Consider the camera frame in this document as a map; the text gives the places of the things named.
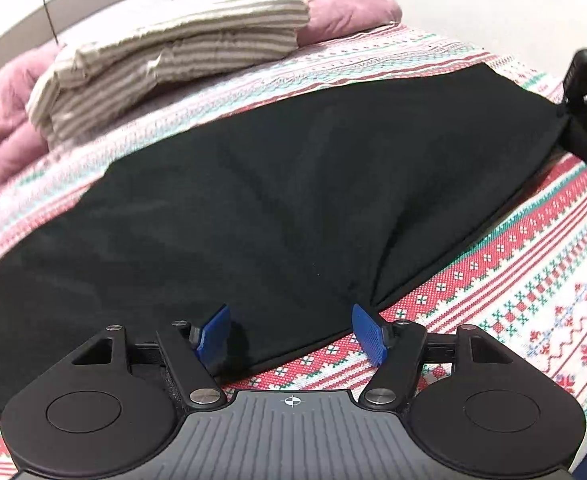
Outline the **black pants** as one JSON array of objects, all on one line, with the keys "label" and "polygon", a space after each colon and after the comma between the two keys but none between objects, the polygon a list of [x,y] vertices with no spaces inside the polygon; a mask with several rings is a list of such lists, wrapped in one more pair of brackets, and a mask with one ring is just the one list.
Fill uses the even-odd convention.
[{"label": "black pants", "polygon": [[478,64],[314,91],[114,162],[0,259],[0,412],[111,324],[146,342],[231,310],[223,373],[303,356],[447,266],[516,203],[563,130]]}]

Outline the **patterned knit bedspread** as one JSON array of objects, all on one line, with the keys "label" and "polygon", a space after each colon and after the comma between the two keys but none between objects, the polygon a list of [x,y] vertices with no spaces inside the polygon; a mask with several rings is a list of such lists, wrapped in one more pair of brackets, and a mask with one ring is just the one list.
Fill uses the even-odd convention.
[{"label": "patterned knit bedspread", "polygon": [[[0,257],[78,203],[110,162],[189,127],[262,104],[376,79],[444,75],[485,64],[555,101],[537,70],[404,25],[316,44],[289,61],[178,90],[127,115],[92,142],[54,151],[0,190]],[[437,333],[476,324],[548,374],[587,420],[587,166],[551,159],[506,218],[450,266],[385,311]]]}]

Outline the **mauve quilted comforter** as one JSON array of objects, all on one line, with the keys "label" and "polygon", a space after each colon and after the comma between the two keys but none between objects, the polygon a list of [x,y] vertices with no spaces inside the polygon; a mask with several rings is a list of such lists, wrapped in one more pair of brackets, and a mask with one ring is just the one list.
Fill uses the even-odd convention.
[{"label": "mauve quilted comforter", "polygon": [[26,103],[60,47],[51,41],[21,53],[0,69],[0,186],[48,153],[30,123]]}]

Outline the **beige striped folded bedding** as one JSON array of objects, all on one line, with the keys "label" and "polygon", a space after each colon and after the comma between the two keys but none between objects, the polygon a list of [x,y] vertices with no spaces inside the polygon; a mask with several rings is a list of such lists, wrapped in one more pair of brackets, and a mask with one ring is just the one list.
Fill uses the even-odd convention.
[{"label": "beige striped folded bedding", "polygon": [[49,146],[101,128],[164,84],[281,60],[310,18],[305,0],[172,0],[136,23],[63,47],[26,111]]}]

